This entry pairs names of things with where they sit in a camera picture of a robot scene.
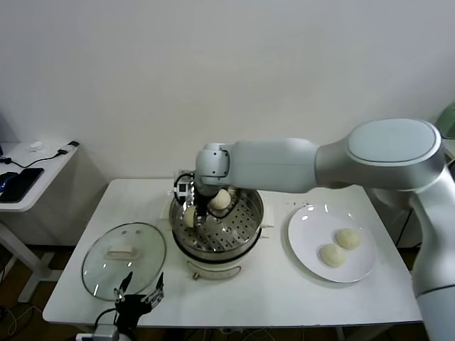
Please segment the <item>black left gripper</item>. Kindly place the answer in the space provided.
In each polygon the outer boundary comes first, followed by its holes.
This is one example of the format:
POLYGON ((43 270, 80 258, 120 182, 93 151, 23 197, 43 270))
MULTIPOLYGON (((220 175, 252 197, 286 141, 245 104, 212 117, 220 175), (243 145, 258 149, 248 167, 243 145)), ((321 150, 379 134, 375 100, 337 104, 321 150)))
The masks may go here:
POLYGON ((114 288, 115 308, 118 312, 115 325, 119 331, 135 331, 141 316, 146 315, 164 298, 164 273, 161 272, 155 290, 148 296, 144 294, 125 295, 132 280, 133 272, 121 281, 118 288, 114 288))

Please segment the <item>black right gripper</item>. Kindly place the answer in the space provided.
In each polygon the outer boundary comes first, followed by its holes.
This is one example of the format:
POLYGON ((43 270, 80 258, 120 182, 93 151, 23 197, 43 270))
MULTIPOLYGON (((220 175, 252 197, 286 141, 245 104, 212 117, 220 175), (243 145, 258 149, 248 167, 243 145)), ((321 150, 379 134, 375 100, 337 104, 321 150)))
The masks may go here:
POLYGON ((184 201, 184 212, 194 212, 194 227, 201 227, 205 224, 207 220, 208 213, 208 204, 210 202, 210 197, 201 194, 200 192, 195 192, 194 183, 186 184, 186 195, 184 201))

